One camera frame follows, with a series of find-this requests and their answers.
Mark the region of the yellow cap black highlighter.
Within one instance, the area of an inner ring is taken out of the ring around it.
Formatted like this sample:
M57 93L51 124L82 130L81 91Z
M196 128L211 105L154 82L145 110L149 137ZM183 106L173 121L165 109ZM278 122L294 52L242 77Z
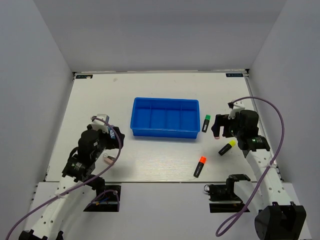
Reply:
M219 152L218 154L220 156L223 156L225 153L227 153L230 149L232 149L237 142L235 140L231 140L229 143L227 143Z

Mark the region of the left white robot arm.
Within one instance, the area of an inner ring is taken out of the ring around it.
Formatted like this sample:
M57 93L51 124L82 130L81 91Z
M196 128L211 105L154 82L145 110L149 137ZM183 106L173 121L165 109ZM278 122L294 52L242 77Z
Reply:
M122 150L125 135L117 126L95 119L82 132L78 145L68 160L54 196L36 207L44 212L38 221L19 235L20 240L64 240L78 214L113 189L106 189L106 181L99 173L93 174L96 161L106 150Z

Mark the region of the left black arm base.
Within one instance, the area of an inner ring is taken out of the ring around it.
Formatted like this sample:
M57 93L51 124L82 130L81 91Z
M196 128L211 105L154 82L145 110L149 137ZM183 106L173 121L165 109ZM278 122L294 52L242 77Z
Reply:
M120 210L122 186L105 185L96 192L96 197L86 206L84 212L117 213Z

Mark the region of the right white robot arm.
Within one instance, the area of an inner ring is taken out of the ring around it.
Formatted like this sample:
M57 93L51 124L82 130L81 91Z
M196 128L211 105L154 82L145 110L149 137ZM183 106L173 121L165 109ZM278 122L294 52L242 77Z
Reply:
M233 200L244 200L244 210L256 213L254 228L259 239L297 240L307 213L287 194L272 162L270 146L259 135L258 122L258 113L245 109L215 117L211 128L214 137L236 138L257 180L253 185L244 176L230 176L234 182L225 187L225 192Z

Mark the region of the pink white stapler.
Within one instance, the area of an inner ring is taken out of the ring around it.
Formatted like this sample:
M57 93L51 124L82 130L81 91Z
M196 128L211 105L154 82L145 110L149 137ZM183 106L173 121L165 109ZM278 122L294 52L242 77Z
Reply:
M115 161L115 158L113 156L108 155L107 153L104 153L102 158L104 163L106 163L107 165L112 165Z

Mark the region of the orange cap black highlighter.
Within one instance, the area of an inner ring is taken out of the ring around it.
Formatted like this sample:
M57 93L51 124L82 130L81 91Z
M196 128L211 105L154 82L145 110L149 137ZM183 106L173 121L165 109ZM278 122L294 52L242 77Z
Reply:
M206 161L207 161L207 158L204 157L204 156L202 156L202 157L199 159L198 164L197 164L197 166L196 166L196 168L195 168L195 171L194 171L194 173L193 173L193 176L194 176L195 178L198 178L198 177L199 177L199 175L200 175L200 173L201 173L201 171L202 171L202 169L203 169Z

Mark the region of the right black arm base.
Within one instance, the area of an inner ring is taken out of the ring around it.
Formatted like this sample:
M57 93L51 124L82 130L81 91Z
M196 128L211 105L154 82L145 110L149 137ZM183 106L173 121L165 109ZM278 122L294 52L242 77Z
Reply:
M243 201L234 193L235 182L251 179L246 174L231 174L223 184L209 183L203 187L209 196L210 213L238 213L244 207Z

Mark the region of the green cap black highlighter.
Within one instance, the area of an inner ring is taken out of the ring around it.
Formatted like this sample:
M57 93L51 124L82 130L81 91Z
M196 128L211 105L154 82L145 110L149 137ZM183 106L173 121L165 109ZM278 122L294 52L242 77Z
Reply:
M209 123L210 123L210 119L211 119L211 116L210 115L206 115L205 118L204 118L204 121L203 121L203 125L202 125L202 132L203 133L206 133L208 128L209 128Z

